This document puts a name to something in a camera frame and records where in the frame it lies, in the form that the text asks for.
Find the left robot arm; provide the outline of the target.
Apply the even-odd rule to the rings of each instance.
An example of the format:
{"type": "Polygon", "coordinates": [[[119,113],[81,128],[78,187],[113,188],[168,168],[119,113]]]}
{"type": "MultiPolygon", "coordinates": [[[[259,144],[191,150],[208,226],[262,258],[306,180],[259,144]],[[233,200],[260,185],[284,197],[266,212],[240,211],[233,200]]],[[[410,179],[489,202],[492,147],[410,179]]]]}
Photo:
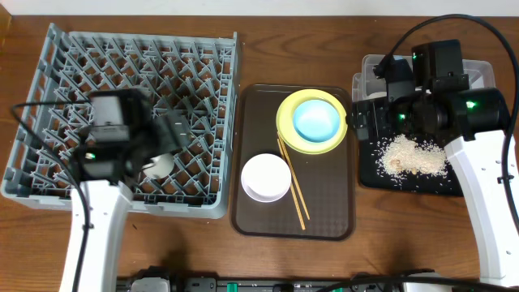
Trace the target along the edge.
{"type": "Polygon", "coordinates": [[[154,118],[150,98],[137,88],[89,94],[93,122],[69,163],[72,221],[62,291],[112,291],[122,235],[139,174],[163,179],[173,152],[189,144],[189,127],[175,112],[154,118]]]}

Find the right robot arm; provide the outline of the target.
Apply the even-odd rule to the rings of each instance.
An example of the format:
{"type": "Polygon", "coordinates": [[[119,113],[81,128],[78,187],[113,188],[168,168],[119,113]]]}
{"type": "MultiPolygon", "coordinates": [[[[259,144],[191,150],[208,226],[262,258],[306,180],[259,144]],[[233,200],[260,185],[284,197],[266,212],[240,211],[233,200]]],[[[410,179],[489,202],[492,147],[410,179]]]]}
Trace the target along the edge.
{"type": "Polygon", "coordinates": [[[417,45],[408,58],[386,54],[373,74],[386,93],[353,104],[349,125],[357,138],[425,135],[442,147],[469,211],[480,280],[516,287],[518,165],[503,94],[472,86],[457,40],[417,45]]]}

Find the small white cup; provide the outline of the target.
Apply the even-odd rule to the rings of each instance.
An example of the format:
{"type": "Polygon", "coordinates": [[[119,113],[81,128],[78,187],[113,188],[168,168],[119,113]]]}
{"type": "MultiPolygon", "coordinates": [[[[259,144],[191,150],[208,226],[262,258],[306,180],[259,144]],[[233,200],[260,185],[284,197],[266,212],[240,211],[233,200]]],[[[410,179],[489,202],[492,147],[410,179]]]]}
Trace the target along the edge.
{"type": "Polygon", "coordinates": [[[162,179],[167,177],[174,169],[174,156],[165,153],[153,157],[151,162],[143,166],[144,174],[150,179],[162,179]]]}

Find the light blue bowl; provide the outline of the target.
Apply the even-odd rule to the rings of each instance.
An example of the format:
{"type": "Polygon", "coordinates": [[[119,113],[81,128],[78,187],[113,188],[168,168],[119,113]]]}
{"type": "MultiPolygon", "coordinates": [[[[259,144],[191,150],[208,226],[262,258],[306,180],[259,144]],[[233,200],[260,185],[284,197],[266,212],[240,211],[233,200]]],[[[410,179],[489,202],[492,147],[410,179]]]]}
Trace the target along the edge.
{"type": "Polygon", "coordinates": [[[293,125],[303,139],[314,143],[323,143],[330,140],[338,132],[340,115],[326,101],[304,101],[294,111],[293,125]]]}

